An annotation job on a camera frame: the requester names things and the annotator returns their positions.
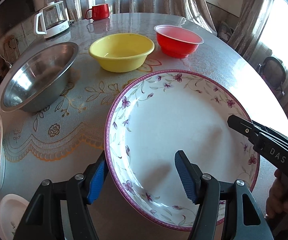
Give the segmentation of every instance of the tabletop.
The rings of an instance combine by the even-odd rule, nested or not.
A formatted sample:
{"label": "tabletop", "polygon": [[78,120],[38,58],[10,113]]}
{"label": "tabletop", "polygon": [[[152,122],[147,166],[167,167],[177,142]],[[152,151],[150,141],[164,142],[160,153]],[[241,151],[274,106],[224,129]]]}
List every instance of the tabletop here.
{"label": "tabletop", "polygon": [[[161,52],[156,42],[155,25],[169,24],[191,30],[204,39],[196,52],[185,59],[175,59]],[[149,37],[155,50],[144,64],[128,73],[110,73],[88,54],[95,40],[114,33],[138,33]],[[22,63],[42,49],[71,41],[79,54],[71,66],[71,79],[61,96],[37,113],[17,110],[4,113],[3,146],[5,177],[0,201],[6,194],[17,194],[28,201],[44,179],[59,182],[81,173],[96,161],[103,150],[104,126],[114,99],[130,82],[162,69],[183,69],[205,75],[229,90],[252,120],[288,136],[288,120],[265,82],[232,48],[189,20],[174,15],[149,13],[113,14],[108,19],[82,20],[69,31],[45,41],[37,39],[13,65],[0,85],[3,89]],[[261,158],[254,197],[265,213],[268,189],[274,181],[275,168]],[[61,204],[65,235],[69,230],[65,201]],[[122,197],[108,175],[100,197],[89,206],[99,238],[104,239],[187,239],[188,232],[158,226],[137,213]],[[223,224],[217,226],[220,239]],[[0,227],[0,237],[5,239]]]}

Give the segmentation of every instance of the human hand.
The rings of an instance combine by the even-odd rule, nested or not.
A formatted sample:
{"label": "human hand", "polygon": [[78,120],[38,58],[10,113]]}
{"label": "human hand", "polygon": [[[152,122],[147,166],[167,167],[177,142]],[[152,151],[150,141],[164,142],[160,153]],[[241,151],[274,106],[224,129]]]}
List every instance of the human hand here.
{"label": "human hand", "polygon": [[276,214],[280,214],[282,212],[288,214],[288,199],[282,202],[282,198],[286,191],[280,181],[282,173],[280,170],[276,170],[274,175],[276,179],[269,190],[269,197],[266,201],[266,213],[269,219],[274,218]]}

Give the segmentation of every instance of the yellow plastic basin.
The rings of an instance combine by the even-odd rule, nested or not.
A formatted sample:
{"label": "yellow plastic basin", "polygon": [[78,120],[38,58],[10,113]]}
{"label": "yellow plastic basin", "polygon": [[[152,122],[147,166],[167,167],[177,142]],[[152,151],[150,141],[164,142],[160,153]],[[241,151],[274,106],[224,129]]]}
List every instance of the yellow plastic basin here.
{"label": "yellow plastic basin", "polygon": [[145,36],[118,33],[93,42],[88,52],[105,70],[128,72],[139,68],[153,50],[153,41]]}

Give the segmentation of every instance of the silver bolt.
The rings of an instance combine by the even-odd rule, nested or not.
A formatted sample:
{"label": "silver bolt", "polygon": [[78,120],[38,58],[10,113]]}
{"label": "silver bolt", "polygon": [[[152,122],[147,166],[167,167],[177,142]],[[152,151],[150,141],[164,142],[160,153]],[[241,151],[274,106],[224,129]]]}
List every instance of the silver bolt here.
{"label": "silver bolt", "polygon": [[236,181],[236,184],[237,184],[238,186],[244,186],[244,185],[245,185],[245,183],[244,183],[241,179],[238,179],[238,180]]}
{"label": "silver bolt", "polygon": [[50,180],[49,179],[45,179],[44,181],[42,181],[42,185],[43,186],[47,186],[50,184]]}
{"label": "silver bolt", "polygon": [[81,179],[84,179],[84,175],[83,175],[83,174],[76,174],[76,175],[74,176],[74,178],[75,178],[76,180],[81,180]]}
{"label": "silver bolt", "polygon": [[210,174],[205,173],[205,174],[203,174],[202,178],[205,180],[210,180],[212,178],[212,176],[210,176]]}

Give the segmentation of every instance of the red bowl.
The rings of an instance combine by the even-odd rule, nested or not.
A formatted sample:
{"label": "red bowl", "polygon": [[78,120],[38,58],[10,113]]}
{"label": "red bowl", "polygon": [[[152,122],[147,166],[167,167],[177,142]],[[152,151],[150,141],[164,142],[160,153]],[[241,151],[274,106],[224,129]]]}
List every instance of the red bowl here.
{"label": "red bowl", "polygon": [[181,27],[157,25],[154,30],[162,52],[171,57],[186,58],[204,43],[199,35]]}

